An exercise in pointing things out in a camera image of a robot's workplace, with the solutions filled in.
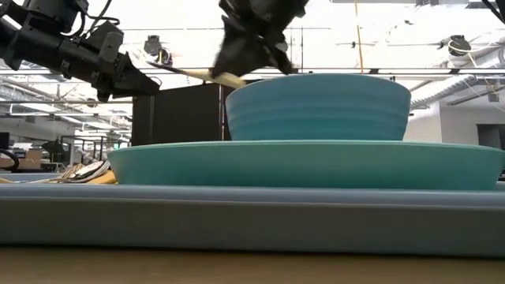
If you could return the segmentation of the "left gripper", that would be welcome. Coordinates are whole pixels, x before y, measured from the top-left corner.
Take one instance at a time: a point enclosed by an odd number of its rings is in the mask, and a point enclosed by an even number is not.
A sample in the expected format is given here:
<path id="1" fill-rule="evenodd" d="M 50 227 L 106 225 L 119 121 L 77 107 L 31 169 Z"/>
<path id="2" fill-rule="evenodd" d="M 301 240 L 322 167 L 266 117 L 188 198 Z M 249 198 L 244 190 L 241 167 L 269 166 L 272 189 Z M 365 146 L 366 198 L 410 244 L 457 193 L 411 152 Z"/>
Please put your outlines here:
<path id="1" fill-rule="evenodd" d="M 136 68 L 129 54 L 119 53 L 112 62 L 99 58 L 98 52 L 86 44 L 87 38 L 62 40 L 57 53 L 59 71 L 64 77 L 86 81 L 97 90 L 102 103 L 114 98 L 155 95 L 159 84 Z"/>

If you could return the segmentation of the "brown cardboard box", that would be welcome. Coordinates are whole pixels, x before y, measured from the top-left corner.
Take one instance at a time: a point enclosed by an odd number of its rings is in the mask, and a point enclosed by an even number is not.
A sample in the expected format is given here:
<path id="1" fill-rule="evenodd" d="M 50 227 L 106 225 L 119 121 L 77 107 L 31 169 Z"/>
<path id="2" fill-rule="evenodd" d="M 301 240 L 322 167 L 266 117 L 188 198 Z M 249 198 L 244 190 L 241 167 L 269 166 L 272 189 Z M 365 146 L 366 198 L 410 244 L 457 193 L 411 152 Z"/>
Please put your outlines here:
<path id="1" fill-rule="evenodd" d="M 8 151 L 0 149 L 0 170 L 40 170 L 40 150 Z"/>

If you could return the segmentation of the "black folding partition screen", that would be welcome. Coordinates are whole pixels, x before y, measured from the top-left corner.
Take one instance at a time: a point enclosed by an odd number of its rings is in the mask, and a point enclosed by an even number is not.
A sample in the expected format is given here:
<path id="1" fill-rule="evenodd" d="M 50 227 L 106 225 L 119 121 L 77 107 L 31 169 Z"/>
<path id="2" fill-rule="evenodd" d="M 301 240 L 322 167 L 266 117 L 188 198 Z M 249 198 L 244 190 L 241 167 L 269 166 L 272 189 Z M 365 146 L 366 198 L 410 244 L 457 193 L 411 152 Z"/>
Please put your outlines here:
<path id="1" fill-rule="evenodd" d="M 224 101 L 232 91 L 199 84 L 135 97 L 131 144 L 229 140 Z"/>

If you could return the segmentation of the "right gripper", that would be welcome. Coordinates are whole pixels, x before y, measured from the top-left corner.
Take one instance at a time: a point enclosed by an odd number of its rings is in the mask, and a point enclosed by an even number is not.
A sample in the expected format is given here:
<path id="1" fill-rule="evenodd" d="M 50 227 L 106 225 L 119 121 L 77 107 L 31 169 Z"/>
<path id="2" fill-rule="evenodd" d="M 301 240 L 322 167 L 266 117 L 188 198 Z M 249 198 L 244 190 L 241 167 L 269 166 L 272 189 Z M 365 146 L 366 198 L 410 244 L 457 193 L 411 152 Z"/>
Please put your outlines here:
<path id="1" fill-rule="evenodd" d="M 283 74 L 294 67 L 287 57 L 287 42 L 283 35 L 295 17 L 305 15 L 309 0 L 219 0 L 224 37 L 212 77 L 230 73 L 237 77 L 264 66 L 264 50 L 260 39 L 267 41 L 271 64 Z"/>

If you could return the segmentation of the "silver ceiling duct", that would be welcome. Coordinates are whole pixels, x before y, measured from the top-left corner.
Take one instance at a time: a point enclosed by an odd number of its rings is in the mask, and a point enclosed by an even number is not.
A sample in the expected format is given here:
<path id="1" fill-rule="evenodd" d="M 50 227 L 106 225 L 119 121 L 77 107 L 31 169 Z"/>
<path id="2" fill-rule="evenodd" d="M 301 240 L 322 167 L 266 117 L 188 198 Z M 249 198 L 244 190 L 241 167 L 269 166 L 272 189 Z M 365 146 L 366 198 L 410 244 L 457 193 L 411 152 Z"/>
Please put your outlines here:
<path id="1" fill-rule="evenodd" d="M 411 88 L 410 110 L 417 110 L 427 107 L 441 99 L 444 99 L 457 92 L 471 89 L 478 83 L 491 82 L 492 80 L 505 81 L 505 75 L 473 75 L 463 74 L 449 77 L 444 80 L 431 81 L 415 88 Z"/>

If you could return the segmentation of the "yellow cloth napkin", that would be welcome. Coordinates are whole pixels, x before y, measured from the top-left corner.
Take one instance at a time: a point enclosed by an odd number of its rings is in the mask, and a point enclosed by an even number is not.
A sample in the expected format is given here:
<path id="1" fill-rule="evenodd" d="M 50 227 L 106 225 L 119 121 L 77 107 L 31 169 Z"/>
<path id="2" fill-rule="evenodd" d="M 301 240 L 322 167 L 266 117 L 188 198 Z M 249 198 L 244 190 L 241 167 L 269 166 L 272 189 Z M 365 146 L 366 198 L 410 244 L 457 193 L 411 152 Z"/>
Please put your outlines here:
<path id="1" fill-rule="evenodd" d="M 33 181 L 35 184 L 71 184 L 72 182 L 70 180 L 64 180 L 61 178 L 52 178 L 52 179 L 43 179 L 43 180 L 37 180 Z M 108 170 L 105 174 L 102 174 L 99 177 L 96 177 L 94 179 L 91 179 L 87 181 L 88 184 L 96 184 L 96 185 L 107 185 L 107 184 L 117 184 L 118 181 L 116 177 L 114 176 L 113 172 L 111 170 Z M 0 177 L 0 184 L 15 184 L 15 181 L 7 180 L 3 177 Z"/>

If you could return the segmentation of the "black desk lamp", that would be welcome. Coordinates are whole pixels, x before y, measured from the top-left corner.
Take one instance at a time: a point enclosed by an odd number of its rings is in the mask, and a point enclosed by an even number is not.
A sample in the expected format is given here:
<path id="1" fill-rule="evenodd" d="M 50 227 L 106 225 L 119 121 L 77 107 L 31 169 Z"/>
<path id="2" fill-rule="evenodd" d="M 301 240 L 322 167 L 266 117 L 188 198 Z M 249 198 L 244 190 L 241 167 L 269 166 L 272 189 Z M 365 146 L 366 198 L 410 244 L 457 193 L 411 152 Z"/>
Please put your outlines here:
<path id="1" fill-rule="evenodd" d="M 55 140 L 47 141 L 46 143 L 41 145 L 41 148 L 47 151 L 50 155 L 60 155 L 64 154 L 65 150 L 60 138 L 56 138 Z"/>

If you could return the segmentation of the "fork with cream handle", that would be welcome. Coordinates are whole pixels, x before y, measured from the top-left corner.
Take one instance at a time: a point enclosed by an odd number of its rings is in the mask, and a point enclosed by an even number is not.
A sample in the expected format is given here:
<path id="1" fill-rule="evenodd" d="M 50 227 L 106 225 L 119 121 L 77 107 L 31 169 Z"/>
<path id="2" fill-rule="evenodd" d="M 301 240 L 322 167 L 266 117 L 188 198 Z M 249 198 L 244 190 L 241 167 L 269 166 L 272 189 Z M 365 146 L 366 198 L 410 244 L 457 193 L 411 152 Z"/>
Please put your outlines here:
<path id="1" fill-rule="evenodd" d="M 74 177 L 76 172 L 84 167 L 84 164 L 78 163 L 73 166 L 69 166 L 66 168 L 66 171 L 63 174 L 58 175 L 57 177 L 43 179 L 37 181 L 37 183 L 66 183 L 70 178 Z"/>

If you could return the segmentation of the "knife with cream handle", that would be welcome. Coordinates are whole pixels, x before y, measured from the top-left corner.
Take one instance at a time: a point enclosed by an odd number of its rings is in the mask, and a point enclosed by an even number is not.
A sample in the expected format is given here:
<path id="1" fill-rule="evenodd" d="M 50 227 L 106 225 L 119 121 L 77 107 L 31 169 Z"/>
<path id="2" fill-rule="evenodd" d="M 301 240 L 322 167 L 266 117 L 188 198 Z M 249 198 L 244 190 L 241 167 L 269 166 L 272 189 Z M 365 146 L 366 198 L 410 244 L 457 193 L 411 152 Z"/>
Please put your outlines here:
<path id="1" fill-rule="evenodd" d="M 177 73 L 181 75 L 185 75 L 187 77 L 194 77 L 196 79 L 200 79 L 203 81 L 209 81 L 216 84 L 221 84 L 230 88 L 238 89 L 243 88 L 246 85 L 246 82 L 242 80 L 240 77 L 237 77 L 231 73 L 221 73 L 217 77 L 213 77 L 211 75 L 211 71 L 197 71 L 197 70 L 187 70 L 187 69 L 178 69 L 168 65 L 163 65 L 155 62 L 147 62 L 149 65 L 157 68 L 164 69 L 170 71 L 172 73 Z"/>

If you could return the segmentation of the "blue bowl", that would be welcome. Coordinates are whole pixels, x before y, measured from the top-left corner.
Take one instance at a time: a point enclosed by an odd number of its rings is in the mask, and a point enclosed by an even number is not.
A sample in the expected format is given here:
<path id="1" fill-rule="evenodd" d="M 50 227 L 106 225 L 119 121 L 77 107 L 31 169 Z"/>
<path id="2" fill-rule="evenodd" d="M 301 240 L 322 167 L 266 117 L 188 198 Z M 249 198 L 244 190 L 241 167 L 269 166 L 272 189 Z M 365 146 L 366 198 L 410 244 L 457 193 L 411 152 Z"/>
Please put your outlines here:
<path id="1" fill-rule="evenodd" d="M 226 119 L 233 140 L 401 140 L 410 100 L 379 77 L 290 75 L 231 92 Z"/>

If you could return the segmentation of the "blue plastic tray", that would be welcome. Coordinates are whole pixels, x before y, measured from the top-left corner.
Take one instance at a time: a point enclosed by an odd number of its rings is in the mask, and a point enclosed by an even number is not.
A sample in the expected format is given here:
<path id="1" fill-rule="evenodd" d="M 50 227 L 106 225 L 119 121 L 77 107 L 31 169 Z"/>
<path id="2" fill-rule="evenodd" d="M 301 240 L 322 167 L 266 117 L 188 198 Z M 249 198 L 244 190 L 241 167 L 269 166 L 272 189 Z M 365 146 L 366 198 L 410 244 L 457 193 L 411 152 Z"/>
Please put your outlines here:
<path id="1" fill-rule="evenodd" d="M 0 185 L 1 245 L 505 258 L 489 191 Z"/>

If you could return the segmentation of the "teal plate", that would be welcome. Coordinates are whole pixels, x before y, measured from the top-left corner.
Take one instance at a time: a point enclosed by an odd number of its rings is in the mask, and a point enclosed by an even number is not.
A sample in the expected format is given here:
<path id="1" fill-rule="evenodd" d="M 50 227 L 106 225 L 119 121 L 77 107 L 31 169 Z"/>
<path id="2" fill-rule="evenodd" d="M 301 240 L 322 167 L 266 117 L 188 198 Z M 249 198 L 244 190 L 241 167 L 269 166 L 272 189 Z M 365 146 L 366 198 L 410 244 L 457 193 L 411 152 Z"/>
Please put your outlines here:
<path id="1" fill-rule="evenodd" d="M 152 144 L 108 159 L 124 185 L 491 190 L 505 168 L 497 148 L 373 140 Z"/>

